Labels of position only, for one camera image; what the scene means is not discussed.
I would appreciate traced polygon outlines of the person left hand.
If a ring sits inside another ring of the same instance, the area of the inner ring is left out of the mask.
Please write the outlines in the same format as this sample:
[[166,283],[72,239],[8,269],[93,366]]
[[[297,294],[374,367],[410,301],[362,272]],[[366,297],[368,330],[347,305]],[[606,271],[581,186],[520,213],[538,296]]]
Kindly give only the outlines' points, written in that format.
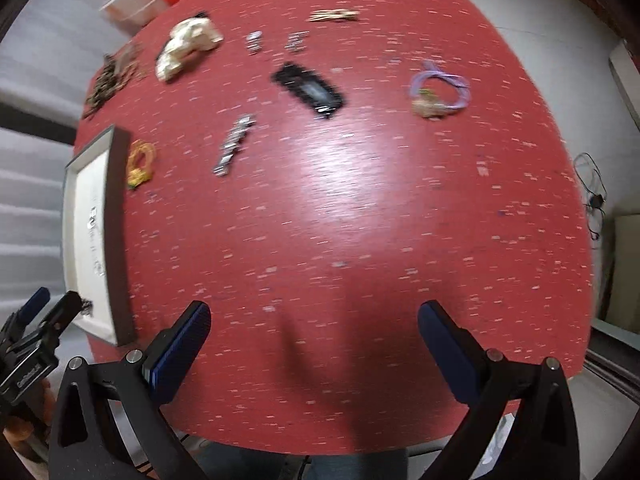
[[[44,378],[41,382],[42,393],[38,396],[42,407],[43,422],[47,425],[51,425],[51,420],[54,412],[55,395],[51,388],[50,380]],[[6,426],[3,429],[3,435],[11,445],[17,454],[34,460],[36,463],[41,462],[41,458],[27,443],[28,438],[34,433],[34,426],[27,420],[20,419],[19,417],[10,417],[6,422]]]

